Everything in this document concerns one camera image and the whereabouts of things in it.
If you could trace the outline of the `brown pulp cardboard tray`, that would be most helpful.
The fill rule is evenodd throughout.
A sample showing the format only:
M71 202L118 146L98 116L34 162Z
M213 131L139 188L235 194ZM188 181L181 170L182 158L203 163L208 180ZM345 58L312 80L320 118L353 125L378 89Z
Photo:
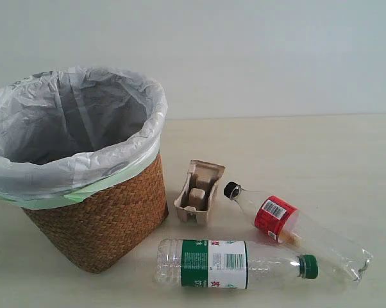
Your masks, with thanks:
M224 171L225 167L219 164L190 161L186 181L173 203L181 222L185 223L193 217L198 225L208 224Z

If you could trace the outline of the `clear bottle green cap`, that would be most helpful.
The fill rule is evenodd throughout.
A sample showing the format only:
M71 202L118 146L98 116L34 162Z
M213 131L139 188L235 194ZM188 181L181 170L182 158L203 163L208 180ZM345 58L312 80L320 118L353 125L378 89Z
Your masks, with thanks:
M251 289L314 280L315 256L251 241L164 239L154 279L165 286Z

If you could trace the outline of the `clear bottle red label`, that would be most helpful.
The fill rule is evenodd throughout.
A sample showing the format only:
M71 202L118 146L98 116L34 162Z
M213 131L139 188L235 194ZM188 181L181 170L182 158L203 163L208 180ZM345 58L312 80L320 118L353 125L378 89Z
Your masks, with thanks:
M223 191L258 231L277 245L314 255L319 269L335 278L359 283L373 259L364 247L314 221L276 195L249 191L228 182Z

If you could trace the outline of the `woven wicker waste basket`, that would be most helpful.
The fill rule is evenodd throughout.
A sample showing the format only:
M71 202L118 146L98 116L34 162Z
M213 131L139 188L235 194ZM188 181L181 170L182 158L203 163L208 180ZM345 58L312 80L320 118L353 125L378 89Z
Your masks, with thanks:
M157 155L139 175L83 202L24 213L75 266L102 273L168 216L162 158Z

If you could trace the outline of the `translucent white bin liner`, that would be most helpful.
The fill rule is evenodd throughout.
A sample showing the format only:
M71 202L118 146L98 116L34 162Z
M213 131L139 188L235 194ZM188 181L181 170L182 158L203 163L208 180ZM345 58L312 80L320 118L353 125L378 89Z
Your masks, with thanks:
M34 74L0 89L0 201L73 205L143 172L167 113L163 87L112 67Z

